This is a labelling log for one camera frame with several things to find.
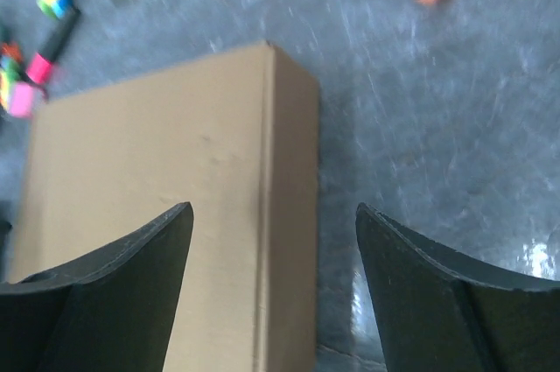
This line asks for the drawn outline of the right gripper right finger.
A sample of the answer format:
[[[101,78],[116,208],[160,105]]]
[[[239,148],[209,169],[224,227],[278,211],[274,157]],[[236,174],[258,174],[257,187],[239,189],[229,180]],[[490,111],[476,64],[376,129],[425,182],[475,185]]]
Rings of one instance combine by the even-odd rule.
[[[467,256],[361,203],[356,236],[389,371],[557,371],[559,283]]]

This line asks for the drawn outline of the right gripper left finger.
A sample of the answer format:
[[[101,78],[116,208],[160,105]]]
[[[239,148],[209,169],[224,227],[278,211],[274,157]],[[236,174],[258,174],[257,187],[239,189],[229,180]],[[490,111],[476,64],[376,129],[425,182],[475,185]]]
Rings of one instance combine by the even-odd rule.
[[[182,202],[74,260],[1,285],[3,371],[160,371],[193,232]]]

